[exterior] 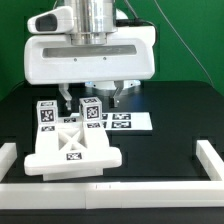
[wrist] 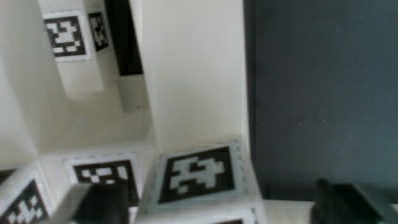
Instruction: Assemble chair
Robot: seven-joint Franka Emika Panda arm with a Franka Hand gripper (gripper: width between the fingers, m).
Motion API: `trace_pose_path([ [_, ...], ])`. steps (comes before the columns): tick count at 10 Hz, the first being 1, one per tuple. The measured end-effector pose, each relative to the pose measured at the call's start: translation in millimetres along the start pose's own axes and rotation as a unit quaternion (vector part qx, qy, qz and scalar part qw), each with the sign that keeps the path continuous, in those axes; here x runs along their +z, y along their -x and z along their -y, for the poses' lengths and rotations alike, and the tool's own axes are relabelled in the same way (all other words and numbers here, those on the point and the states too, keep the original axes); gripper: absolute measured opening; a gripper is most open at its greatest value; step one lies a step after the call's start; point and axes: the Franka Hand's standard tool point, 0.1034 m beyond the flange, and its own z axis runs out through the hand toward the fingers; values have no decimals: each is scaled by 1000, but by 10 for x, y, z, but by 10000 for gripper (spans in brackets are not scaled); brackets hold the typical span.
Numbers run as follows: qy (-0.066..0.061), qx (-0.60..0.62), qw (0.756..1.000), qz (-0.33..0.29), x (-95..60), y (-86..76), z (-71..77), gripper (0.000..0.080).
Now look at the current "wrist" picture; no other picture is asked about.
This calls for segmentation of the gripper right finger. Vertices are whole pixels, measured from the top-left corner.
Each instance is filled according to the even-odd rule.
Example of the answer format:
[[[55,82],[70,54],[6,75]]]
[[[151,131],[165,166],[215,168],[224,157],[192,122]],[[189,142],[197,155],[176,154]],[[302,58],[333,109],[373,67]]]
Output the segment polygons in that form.
[[[398,224],[398,210],[373,187],[317,181],[311,224]]]

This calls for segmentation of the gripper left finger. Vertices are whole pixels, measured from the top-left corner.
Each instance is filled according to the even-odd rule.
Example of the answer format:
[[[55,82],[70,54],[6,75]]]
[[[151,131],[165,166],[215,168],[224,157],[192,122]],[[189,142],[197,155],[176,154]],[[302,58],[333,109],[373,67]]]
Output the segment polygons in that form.
[[[75,184],[57,209],[55,224],[128,224],[126,186]]]

